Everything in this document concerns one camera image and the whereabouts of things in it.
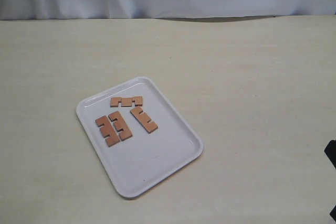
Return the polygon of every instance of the wooden puzzle piece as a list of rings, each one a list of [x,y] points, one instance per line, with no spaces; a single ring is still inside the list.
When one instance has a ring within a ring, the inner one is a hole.
[[[122,118],[122,115],[120,114],[119,111],[115,111],[109,114],[109,118],[111,122],[113,123],[117,132],[119,132],[119,137],[122,141],[132,136],[132,132],[130,128],[128,128],[124,118]]]
[[[96,125],[100,127],[100,133],[105,138],[106,144],[108,147],[111,147],[114,144],[119,143],[119,137],[114,131],[110,121],[107,116],[102,116],[96,120]]]
[[[135,106],[142,106],[143,105],[142,97],[132,97],[132,102],[134,102]]]
[[[141,107],[135,107],[131,109],[131,114],[139,121],[139,123],[146,129],[148,133],[152,133],[158,128],[158,125],[151,121],[151,118],[147,115],[147,113],[143,112]]]
[[[111,103],[110,106],[111,107],[118,107],[119,106],[119,102],[121,102],[121,97],[112,97],[111,98]]]
[[[132,98],[121,98],[122,107],[132,107]]]

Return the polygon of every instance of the beige table surface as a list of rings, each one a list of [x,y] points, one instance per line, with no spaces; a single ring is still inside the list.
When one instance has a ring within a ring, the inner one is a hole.
[[[75,108],[150,77],[205,144],[121,198]],[[0,22],[0,223],[333,223],[336,16]]]

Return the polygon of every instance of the black object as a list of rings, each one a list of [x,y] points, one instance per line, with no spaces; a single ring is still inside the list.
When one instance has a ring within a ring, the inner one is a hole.
[[[331,140],[324,152],[336,168],[336,140]]]
[[[336,206],[335,206],[334,209],[331,211],[330,216],[334,219],[334,221],[336,221]]]

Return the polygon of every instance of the white tray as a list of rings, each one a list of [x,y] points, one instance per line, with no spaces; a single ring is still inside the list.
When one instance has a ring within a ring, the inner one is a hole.
[[[148,134],[132,116],[134,107],[110,107],[111,97],[143,96],[143,111],[159,126]],[[95,120],[119,111],[133,133],[108,147]],[[203,151],[203,143],[178,111],[147,77],[137,77],[82,100],[80,122],[117,192],[134,198],[170,176]]]

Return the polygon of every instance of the table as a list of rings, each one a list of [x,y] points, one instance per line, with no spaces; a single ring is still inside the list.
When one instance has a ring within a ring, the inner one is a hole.
[[[0,223],[333,223],[336,16],[0,22]],[[202,156],[121,198],[75,108],[150,77]]]

